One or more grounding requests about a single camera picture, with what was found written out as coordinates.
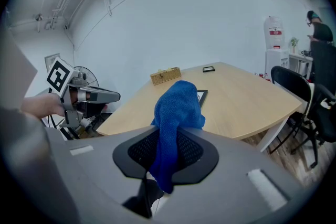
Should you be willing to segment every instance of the dark hair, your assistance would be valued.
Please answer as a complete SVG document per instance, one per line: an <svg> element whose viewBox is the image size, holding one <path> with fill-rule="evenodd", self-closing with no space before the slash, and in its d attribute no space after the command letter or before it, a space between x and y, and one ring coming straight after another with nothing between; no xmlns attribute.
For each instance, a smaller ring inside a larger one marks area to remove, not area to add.
<svg viewBox="0 0 336 224"><path fill-rule="evenodd" d="M313 18L314 11L310 10L307 12L307 19L311 22Z"/></svg>

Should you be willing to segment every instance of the robotic arm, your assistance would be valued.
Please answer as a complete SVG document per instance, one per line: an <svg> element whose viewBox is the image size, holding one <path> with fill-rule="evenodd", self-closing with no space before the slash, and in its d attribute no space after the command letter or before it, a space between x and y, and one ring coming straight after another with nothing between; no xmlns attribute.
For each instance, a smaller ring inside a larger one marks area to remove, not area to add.
<svg viewBox="0 0 336 224"><path fill-rule="evenodd" d="M47 83L60 97L65 111L65 123L60 127L76 128L83 118L97 115L105 104L120 100L117 92L88 85L85 73L74 69L60 58L56 58L52 64Z"/></svg>

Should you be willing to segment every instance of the gray panel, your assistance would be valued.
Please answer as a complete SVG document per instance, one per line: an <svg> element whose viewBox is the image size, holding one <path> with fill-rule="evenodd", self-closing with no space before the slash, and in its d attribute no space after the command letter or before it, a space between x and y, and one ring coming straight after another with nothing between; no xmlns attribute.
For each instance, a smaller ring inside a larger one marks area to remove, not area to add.
<svg viewBox="0 0 336 224"><path fill-rule="evenodd" d="M78 218L81 223L151 222L151 220L144 219L117 204L105 191L97 187L95 182L83 172L77 160L70 154L69 148L66 146L66 142L60 135L59 130L46 129L58 172L76 204Z"/></svg>
<svg viewBox="0 0 336 224"><path fill-rule="evenodd" d="M72 140L67 141L66 145L70 150L88 145L93 147L93 151L75 155L74 159L97 187L102 189L117 203L122 204L130 197L138 194L141 181L125 177L114 163L112 153L120 143L150 129L155 130L157 128L148 126L122 134Z"/></svg>
<svg viewBox="0 0 336 224"><path fill-rule="evenodd" d="M205 131L191 130L217 148L219 162L199 184L175 186L154 219L166 223L244 223L269 213L267 204L252 185L247 172L262 169L278 187L292 197L300 184L250 145Z"/></svg>

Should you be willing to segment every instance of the chair leg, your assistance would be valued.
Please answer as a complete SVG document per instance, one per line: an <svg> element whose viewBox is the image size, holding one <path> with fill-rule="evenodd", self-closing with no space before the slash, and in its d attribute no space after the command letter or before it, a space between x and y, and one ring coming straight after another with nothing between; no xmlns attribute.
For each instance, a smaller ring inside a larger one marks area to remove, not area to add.
<svg viewBox="0 0 336 224"><path fill-rule="evenodd" d="M317 143L316 143L316 139L315 137L312 137L311 138L311 143L313 144L313 151L314 151L314 157L315 157L315 162L313 162L311 165L310 165L310 168L314 168L317 163L318 163L318 152L317 152Z"/></svg>
<svg viewBox="0 0 336 224"><path fill-rule="evenodd" d="M304 144L306 144L306 143L308 142L309 139L310 139L310 138L307 137L307 138L306 138L300 145L298 145L296 148L292 149L292 150L290 151L290 154L291 154L291 155L295 154L295 153L296 153L296 150L297 150L298 148L302 147Z"/></svg>
<svg viewBox="0 0 336 224"><path fill-rule="evenodd" d="M281 147L283 145L283 143L291 136L291 134L294 132L295 129L297 129L296 130L296 133L297 133L299 131L301 125L302 125L302 120L300 120L297 124L295 124L293 126L292 130L289 132L289 134L286 136L286 138L284 140L282 140L282 142L280 142L280 144L276 148L274 148L274 150L270 151L269 154L272 154L279 147Z"/></svg>

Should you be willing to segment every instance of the wooden table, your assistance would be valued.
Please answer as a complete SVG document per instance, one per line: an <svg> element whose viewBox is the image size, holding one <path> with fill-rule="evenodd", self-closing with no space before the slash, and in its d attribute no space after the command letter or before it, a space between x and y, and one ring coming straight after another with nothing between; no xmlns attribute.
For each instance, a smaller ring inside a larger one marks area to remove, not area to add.
<svg viewBox="0 0 336 224"><path fill-rule="evenodd" d="M214 66L216 71L203 73L204 66ZM118 134L150 125L156 102L179 80L208 90L202 106L206 119L203 130L241 140L269 129L258 145L260 151L265 150L288 116L301 106L298 99L283 89L222 62L181 70L181 74L156 86L151 81L146 83L97 129L98 133Z"/></svg>

